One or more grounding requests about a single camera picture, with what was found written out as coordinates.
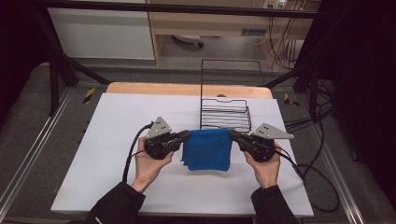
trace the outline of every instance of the black sleeve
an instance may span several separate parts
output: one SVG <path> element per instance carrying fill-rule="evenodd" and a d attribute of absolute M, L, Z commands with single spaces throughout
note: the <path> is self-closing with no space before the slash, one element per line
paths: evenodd
<path fill-rule="evenodd" d="M 279 186 L 256 189 L 251 195 L 257 224 L 298 223 L 283 198 Z"/>
<path fill-rule="evenodd" d="M 91 209 L 86 224 L 132 224 L 145 196 L 124 182 L 109 191 Z"/>

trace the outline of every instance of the wooden panel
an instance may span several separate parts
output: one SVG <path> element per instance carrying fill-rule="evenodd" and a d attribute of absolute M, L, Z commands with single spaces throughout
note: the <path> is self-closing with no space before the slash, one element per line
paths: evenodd
<path fill-rule="evenodd" d="M 132 83 L 114 82 L 108 85 L 107 93 L 130 93 L 130 94 L 163 94 L 163 95 L 200 95 L 200 85 L 189 84 L 159 84 L 159 83 Z M 223 94 L 227 97 L 263 98 L 272 99 L 272 93 L 267 88 L 245 86 L 215 86 L 205 85 L 204 96 L 218 96 Z"/>

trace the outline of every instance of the person's left hand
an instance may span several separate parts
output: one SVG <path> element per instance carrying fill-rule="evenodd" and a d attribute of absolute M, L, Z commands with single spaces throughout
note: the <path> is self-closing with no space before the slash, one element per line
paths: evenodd
<path fill-rule="evenodd" d="M 145 137 L 139 138 L 137 151 L 145 150 Z M 146 188 L 157 178 L 161 169 L 172 161 L 175 152 L 170 152 L 163 160 L 152 159 L 145 151 L 134 156 L 136 173 L 132 188 L 143 193 Z"/>

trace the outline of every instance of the white wall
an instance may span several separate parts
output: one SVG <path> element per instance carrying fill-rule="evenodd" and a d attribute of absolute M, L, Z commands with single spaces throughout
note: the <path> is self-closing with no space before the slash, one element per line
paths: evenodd
<path fill-rule="evenodd" d="M 49 8 L 49 14 L 70 57 L 154 60 L 147 12 Z"/>

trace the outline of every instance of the metal bracket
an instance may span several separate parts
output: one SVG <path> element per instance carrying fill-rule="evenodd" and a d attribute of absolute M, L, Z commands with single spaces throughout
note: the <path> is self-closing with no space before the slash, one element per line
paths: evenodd
<path fill-rule="evenodd" d="M 267 123 L 262 124 L 256 131 L 253 132 L 254 136 L 258 136 L 265 139 L 293 139 L 294 135 L 291 133 L 285 133 L 278 128 L 271 126 Z"/>
<path fill-rule="evenodd" d="M 171 127 L 162 117 L 158 117 L 149 129 L 148 134 L 146 134 L 146 139 L 149 140 L 170 132 L 172 132 Z"/>

